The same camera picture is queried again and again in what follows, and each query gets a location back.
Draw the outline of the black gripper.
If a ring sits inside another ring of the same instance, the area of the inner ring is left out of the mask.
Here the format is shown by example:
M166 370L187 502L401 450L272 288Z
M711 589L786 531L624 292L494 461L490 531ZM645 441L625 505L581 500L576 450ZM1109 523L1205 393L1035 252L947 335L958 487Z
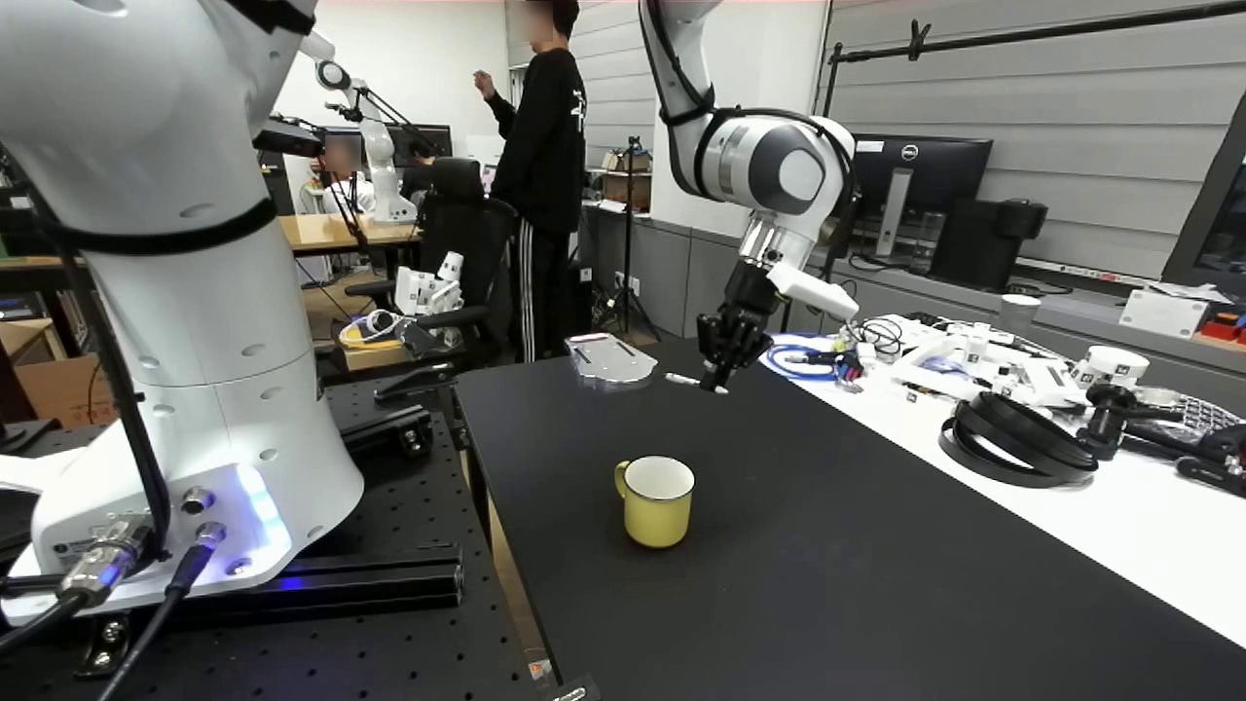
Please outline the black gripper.
M724 300L695 318L699 391L728 384L749 362L768 352L768 318L777 306L777 288L758 265L741 259L724 280Z

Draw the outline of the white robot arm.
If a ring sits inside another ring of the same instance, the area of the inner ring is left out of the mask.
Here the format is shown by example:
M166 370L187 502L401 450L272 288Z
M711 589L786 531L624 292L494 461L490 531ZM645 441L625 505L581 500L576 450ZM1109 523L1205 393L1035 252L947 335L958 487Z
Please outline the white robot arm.
M362 502L257 173L319 0L0 0L0 143L116 337L116 422L10 461L36 493L5 618L277 580Z

